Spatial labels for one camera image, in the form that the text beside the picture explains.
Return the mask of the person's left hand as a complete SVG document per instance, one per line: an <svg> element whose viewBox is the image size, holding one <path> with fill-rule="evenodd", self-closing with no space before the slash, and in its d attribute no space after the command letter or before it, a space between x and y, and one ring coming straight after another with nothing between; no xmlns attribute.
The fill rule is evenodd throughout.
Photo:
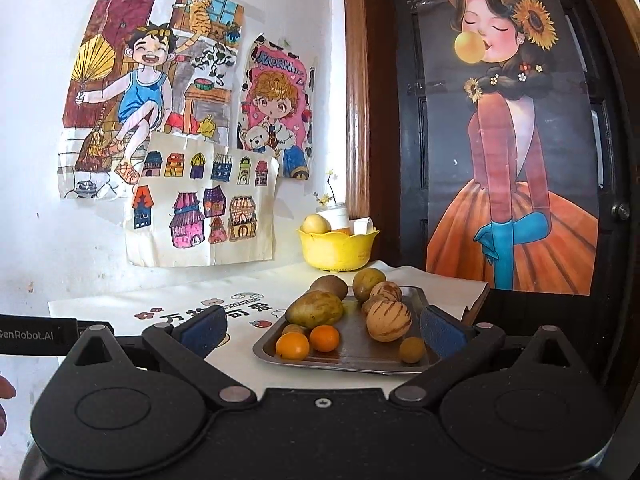
<svg viewBox="0 0 640 480"><path fill-rule="evenodd" d="M0 400L11 400L14 396L16 396L14 385L12 385L5 377L0 376ZM3 406L0 405L0 436L3 436L6 432L7 424L8 420L6 419L6 411Z"/></svg>

